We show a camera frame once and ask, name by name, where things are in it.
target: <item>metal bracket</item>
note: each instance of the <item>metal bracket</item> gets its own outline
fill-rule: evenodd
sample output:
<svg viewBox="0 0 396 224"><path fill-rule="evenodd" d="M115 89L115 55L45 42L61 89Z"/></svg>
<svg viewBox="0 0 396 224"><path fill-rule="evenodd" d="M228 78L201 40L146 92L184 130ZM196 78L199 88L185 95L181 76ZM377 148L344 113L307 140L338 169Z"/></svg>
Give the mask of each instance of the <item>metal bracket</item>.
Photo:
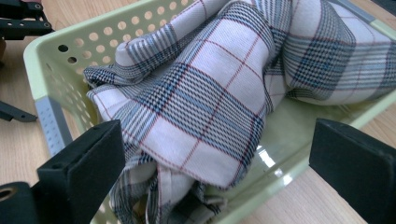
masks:
<svg viewBox="0 0 396 224"><path fill-rule="evenodd" d="M39 3L0 0L0 18L0 36L5 40L23 40L28 35L53 31Z"/></svg>
<svg viewBox="0 0 396 224"><path fill-rule="evenodd" d="M20 122L33 122L37 117L0 101L0 119L5 119L7 121L15 119Z"/></svg>

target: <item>wooden table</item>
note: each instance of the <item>wooden table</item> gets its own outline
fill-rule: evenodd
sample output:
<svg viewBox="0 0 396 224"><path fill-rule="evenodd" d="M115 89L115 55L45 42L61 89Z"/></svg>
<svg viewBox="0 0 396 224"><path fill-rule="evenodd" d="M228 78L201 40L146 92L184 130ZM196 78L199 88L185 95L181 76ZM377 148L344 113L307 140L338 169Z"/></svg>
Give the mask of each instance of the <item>wooden table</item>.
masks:
<svg viewBox="0 0 396 224"><path fill-rule="evenodd" d="M43 0L46 15L60 30L134 0ZM352 0L396 29L396 18L369 0ZM33 40L8 41L0 69L0 101L36 114L22 54ZM362 130L396 147L396 105L392 105ZM40 124L0 120L0 185L37 181L35 169L49 158ZM246 217L242 223L364 223L364 220L313 170L308 169L284 190Z"/></svg>

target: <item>perforated basket wall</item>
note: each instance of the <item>perforated basket wall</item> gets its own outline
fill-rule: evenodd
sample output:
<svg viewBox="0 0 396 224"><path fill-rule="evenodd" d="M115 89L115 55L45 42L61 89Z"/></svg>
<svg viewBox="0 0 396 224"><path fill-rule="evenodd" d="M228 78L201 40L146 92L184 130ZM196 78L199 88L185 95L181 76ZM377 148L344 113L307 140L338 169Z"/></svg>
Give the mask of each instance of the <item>perforated basket wall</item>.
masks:
<svg viewBox="0 0 396 224"><path fill-rule="evenodd" d="M71 140L67 128L54 131L65 125L59 118L60 107L72 114L81 133L98 122L85 96L84 68L113 63L118 44L158 29L191 2L139 1L40 37L28 46L24 56L29 82L52 155Z"/></svg>

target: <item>laundry basket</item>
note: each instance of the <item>laundry basket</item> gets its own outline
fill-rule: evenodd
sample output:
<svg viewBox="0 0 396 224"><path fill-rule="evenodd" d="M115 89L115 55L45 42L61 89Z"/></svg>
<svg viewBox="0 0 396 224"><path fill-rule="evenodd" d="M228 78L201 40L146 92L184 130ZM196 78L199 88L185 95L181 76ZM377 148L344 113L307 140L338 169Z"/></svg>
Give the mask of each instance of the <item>laundry basket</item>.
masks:
<svg viewBox="0 0 396 224"><path fill-rule="evenodd" d="M192 0L142 0L97 18L39 37L24 52L35 106L51 155L72 141L71 124L80 133L98 123L82 71L94 64L114 62L119 43L158 29ZM356 8L337 1L396 39L394 30ZM265 135L247 177L234 189L214 193L229 205L214 222L235 223L283 189L307 167L316 118L338 120L360 128L396 101L396 91L379 101L357 105L319 106L285 99L268 116ZM71 115L71 121L64 118ZM93 222L117 223L104 201Z"/></svg>

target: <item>folded cloth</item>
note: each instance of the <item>folded cloth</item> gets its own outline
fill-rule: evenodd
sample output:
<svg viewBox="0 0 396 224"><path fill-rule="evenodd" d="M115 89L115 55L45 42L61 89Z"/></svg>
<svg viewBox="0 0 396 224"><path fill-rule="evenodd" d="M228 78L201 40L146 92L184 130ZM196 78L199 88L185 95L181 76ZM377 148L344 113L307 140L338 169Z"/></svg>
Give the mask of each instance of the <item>folded cloth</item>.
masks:
<svg viewBox="0 0 396 224"><path fill-rule="evenodd" d="M84 71L103 119L121 120L112 207L123 223L205 222L226 204L205 186L243 179L283 97L357 103L394 90L395 74L395 42L327 1L195 1Z"/></svg>

